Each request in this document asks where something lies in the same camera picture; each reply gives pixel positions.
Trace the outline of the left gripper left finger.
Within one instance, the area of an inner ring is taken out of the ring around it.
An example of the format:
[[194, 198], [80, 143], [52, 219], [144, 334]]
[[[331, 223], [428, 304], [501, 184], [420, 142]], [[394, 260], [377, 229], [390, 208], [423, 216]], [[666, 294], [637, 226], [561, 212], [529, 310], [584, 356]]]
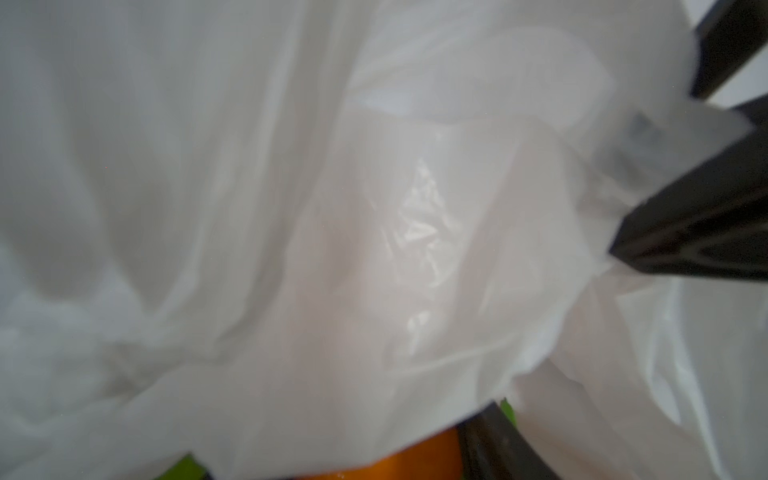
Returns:
[[497, 403], [457, 425], [463, 479], [560, 480]]

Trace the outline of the white plastic bag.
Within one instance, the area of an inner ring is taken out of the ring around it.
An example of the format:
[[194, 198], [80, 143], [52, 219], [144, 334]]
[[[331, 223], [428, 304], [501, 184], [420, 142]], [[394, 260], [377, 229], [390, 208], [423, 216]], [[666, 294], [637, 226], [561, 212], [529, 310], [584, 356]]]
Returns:
[[681, 1], [5, 1], [1, 475], [763, 479], [767, 288], [611, 258], [750, 132]]

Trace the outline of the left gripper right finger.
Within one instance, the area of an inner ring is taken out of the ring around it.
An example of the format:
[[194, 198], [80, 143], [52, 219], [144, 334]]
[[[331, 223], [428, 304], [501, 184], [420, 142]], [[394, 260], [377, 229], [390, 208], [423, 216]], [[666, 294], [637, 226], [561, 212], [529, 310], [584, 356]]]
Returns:
[[646, 274], [767, 279], [767, 98], [755, 130], [624, 217], [610, 254]]

